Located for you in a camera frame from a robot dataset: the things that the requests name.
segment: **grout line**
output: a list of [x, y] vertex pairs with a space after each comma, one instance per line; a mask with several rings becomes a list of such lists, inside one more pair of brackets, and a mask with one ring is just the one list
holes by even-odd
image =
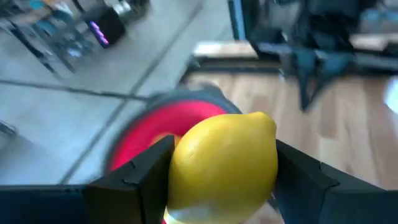
[[203, 4], [200, 2], [195, 8], [193, 9], [192, 14], [189, 15], [187, 21], [176, 31], [176, 34], [173, 36], [172, 40], [167, 44], [165, 49], [159, 54], [155, 60], [152, 61], [149, 68], [146, 70], [144, 75], [136, 82], [136, 84], [131, 88], [130, 93], [136, 94], [139, 91], [139, 88], [142, 84], [150, 77], [150, 74], [156, 69], [159, 63], [163, 60], [164, 56], [170, 51], [170, 49], [174, 46], [177, 42], [179, 37], [183, 34], [183, 32], [188, 28], [188, 26], [193, 22], [199, 12], [203, 9]]
[[37, 88], [37, 89], [41, 89], [41, 90], [65, 91], [68, 93], [77, 93], [77, 94], [90, 95], [90, 96], [118, 98], [118, 99], [122, 99], [122, 100], [148, 101], [150, 99], [150, 97], [143, 97], [143, 96], [136, 96], [136, 95], [125, 95], [125, 94], [115, 93], [115, 92], [110, 92], [110, 91], [93, 91], [93, 90], [72, 88], [72, 87], [61, 86], [61, 85], [36, 84], [36, 83], [29, 83], [29, 82], [20, 82], [20, 81], [0, 79], [0, 85], [1, 84], [23, 86], [23, 87], [27, 87], [27, 88]]
[[[148, 67], [144, 75], [138, 80], [138, 82], [131, 88], [130, 94], [135, 95], [141, 85], [146, 81], [149, 75], [155, 70], [158, 64], [162, 61], [163, 57], [167, 54], [167, 52], [172, 48], [172, 46], [177, 42], [178, 38], [183, 34], [183, 32], [188, 28], [188, 26], [192, 23], [194, 18], [199, 14], [202, 10], [202, 3], [200, 2], [197, 6], [195, 6], [192, 14], [188, 17], [187, 21], [176, 31], [176, 34], [172, 37], [172, 40], [167, 44], [167, 46], [163, 49], [163, 51], [159, 54], [155, 60], [152, 61], [151, 65]], [[105, 122], [105, 125], [101, 128], [101, 130], [96, 134], [94, 139], [90, 142], [90, 145], [87, 149], [82, 153], [82, 155], [73, 163], [68, 172], [62, 177], [60, 184], [67, 184], [68, 181], [73, 177], [76, 170], [80, 167], [81, 163], [87, 158], [90, 154], [96, 143], [104, 136], [110, 125], [116, 120], [124, 106], [127, 104], [127, 99], [124, 99], [123, 102], [114, 110], [110, 118]]]
[[103, 127], [95, 134], [93, 140], [90, 142], [88, 147], [82, 152], [81, 156], [73, 163], [71, 168], [68, 169], [67, 173], [61, 178], [60, 184], [68, 184], [69, 180], [73, 177], [75, 171], [80, 167], [80, 164], [87, 158], [97, 142], [104, 136], [111, 124], [118, 118], [120, 112], [127, 104], [127, 100], [124, 100], [120, 105], [112, 112], [109, 119], [105, 122]]

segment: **table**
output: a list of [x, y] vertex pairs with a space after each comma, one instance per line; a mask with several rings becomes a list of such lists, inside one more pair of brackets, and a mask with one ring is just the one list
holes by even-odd
[[[195, 49], [195, 56], [234, 55], [255, 57], [245, 42], [207, 42]], [[218, 85], [243, 113], [263, 111], [272, 116], [277, 139], [371, 184], [398, 189], [398, 114], [384, 102], [395, 98], [398, 104], [397, 78], [352, 74], [330, 85], [308, 113], [300, 110], [296, 81], [278, 74], [194, 72], [185, 81]], [[257, 223], [283, 221], [265, 205], [247, 222]]]

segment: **gray tile floor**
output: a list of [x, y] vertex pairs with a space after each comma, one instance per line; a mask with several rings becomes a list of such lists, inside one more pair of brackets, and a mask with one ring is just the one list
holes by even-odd
[[129, 25], [116, 46], [76, 62], [76, 74], [56, 64], [57, 79], [0, 33], [0, 120], [19, 132], [0, 151], [0, 184], [78, 184], [98, 177], [110, 142], [145, 103], [85, 91], [147, 96], [171, 89], [197, 42], [227, 39], [226, 1], [152, 0], [148, 15]]

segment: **floor tile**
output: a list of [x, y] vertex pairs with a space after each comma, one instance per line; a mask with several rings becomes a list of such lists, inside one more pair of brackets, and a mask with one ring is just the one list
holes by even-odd
[[217, 40], [230, 28], [225, 1], [207, 1], [163, 61], [140, 87], [139, 95], [151, 95], [174, 88], [186, 67], [194, 46], [203, 40]]
[[130, 101], [127, 103], [116, 120], [109, 126], [102, 138], [82, 161], [79, 168], [73, 173], [68, 184], [84, 184], [102, 175], [104, 162], [107, 159], [106, 156], [112, 143], [131, 118], [135, 117], [143, 108], [144, 103], [140, 101]]
[[120, 103], [0, 85], [0, 120], [19, 133], [0, 152], [0, 184], [57, 184]]

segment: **red disc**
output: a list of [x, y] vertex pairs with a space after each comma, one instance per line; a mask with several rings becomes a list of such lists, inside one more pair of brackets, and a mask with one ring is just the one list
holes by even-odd
[[109, 167], [115, 170], [122, 166], [147, 149], [162, 134], [183, 136], [200, 121], [225, 113], [221, 107], [202, 100], [179, 101], [150, 111], [133, 123], [121, 137]]

